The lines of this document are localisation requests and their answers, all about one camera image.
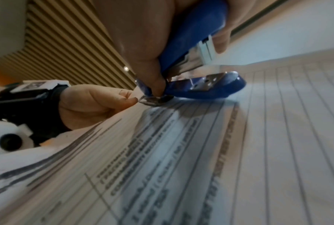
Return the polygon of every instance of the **wrist strap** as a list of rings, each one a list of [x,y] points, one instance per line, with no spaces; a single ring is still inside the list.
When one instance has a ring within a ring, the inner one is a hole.
[[[60,95],[66,88],[68,85],[19,93],[4,90],[0,93],[0,120],[26,124],[33,132],[31,138],[35,144],[70,131],[62,122],[58,109]]]

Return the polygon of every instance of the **paper form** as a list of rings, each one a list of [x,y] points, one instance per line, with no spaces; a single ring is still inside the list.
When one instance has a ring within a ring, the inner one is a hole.
[[[333,225],[334,54],[322,54],[237,67],[247,86],[225,100],[137,104],[90,128],[10,178],[36,171],[0,193],[26,193],[0,222]]]

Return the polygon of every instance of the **stapler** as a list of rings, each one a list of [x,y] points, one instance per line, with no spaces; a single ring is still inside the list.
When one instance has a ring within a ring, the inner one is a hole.
[[[164,96],[190,99],[226,98],[243,89],[245,80],[235,71],[168,82],[167,78],[210,63],[215,57],[212,35],[225,27],[228,5],[225,0],[203,0],[174,29],[159,56],[161,73],[166,78]],[[152,91],[136,79],[146,97]]]

